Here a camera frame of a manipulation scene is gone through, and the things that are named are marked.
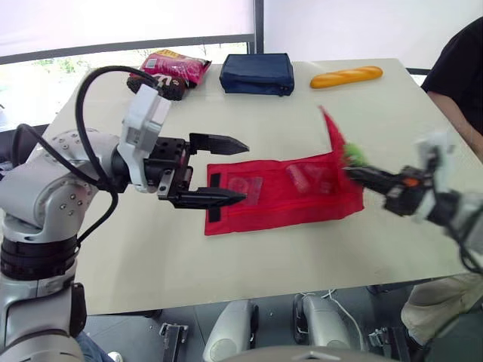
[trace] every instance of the navy blue case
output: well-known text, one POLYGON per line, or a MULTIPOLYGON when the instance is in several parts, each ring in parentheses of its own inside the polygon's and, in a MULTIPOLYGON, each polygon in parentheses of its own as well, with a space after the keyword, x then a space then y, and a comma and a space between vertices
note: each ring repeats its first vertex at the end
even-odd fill
POLYGON ((226 93, 289 96, 294 69, 287 54, 230 54, 220 73, 226 93))

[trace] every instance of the white wall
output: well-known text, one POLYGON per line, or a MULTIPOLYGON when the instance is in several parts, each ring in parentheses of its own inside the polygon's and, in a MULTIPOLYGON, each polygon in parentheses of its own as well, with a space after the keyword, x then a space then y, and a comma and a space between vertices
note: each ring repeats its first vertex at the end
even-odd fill
POLYGON ((265 0, 265 52, 292 60, 399 58, 430 69, 482 0, 265 0))

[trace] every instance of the white table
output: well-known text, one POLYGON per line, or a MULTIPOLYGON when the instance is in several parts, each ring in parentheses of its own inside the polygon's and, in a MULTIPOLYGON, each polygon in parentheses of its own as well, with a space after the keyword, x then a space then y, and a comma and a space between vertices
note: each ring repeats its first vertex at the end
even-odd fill
MULTIPOLYGON (((443 114, 397 60, 295 63, 289 97, 224 94, 219 66, 204 84, 173 103, 162 130, 167 137, 190 132, 233 136, 251 147, 234 156, 200 152, 192 187, 206 185, 206 164, 254 159, 286 160, 330 150, 317 105, 334 117, 345 137, 374 165, 392 172, 418 166, 414 142, 435 129, 450 128, 457 144, 451 186, 483 191, 483 167, 443 114), (312 90, 323 72, 375 65, 375 81, 312 90)), ((88 127, 119 134, 132 93, 125 74, 99 78, 85 104, 88 127)), ((52 137, 74 128, 74 97, 48 128, 52 137)), ((101 192, 85 227, 107 208, 101 192)), ((84 242, 77 280, 85 285, 88 313, 167 308, 334 287, 393 283, 463 271, 454 242, 429 223, 382 209, 383 198, 365 192, 365 210, 344 220, 261 232, 205 237, 205 212, 175 210, 155 195, 130 187, 117 211, 84 242)))

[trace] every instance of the bread loaf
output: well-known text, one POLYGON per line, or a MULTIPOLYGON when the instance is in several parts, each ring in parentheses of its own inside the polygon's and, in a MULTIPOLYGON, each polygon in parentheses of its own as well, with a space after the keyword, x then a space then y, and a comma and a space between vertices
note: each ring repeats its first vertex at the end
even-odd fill
POLYGON ((353 83, 354 81, 368 81, 379 78, 383 70, 378 66, 362 66, 361 68, 340 70, 316 75, 310 82, 312 88, 333 87, 334 85, 353 83))

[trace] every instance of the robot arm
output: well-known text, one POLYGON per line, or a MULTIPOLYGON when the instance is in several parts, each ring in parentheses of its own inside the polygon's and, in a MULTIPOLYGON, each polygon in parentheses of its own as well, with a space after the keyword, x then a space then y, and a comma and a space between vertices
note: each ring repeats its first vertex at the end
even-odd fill
MULTIPOLYGON (((208 209, 241 201, 245 195, 218 188, 189 190, 189 157, 198 150, 231 155, 248 147, 231 137, 191 133, 189 141, 158 137, 169 102, 143 85, 123 121, 122 136, 87 130, 103 171, 117 192, 133 183, 157 192, 175 207, 208 209)), ((71 165, 98 178, 78 131, 62 133, 51 146, 71 165)), ((74 283, 77 234, 92 199, 102 189, 42 150, 0 181, 3 220, 0 254, 0 361, 83 360, 72 336, 85 325, 84 290, 74 283)))
POLYGON ((471 272, 482 270, 471 252, 483 255, 483 194, 450 190, 453 146, 446 133, 419 143, 421 168, 405 166, 393 174, 366 164, 346 167, 347 175, 385 197, 384 208, 414 221, 428 220, 445 229, 460 246, 460 258, 471 272))

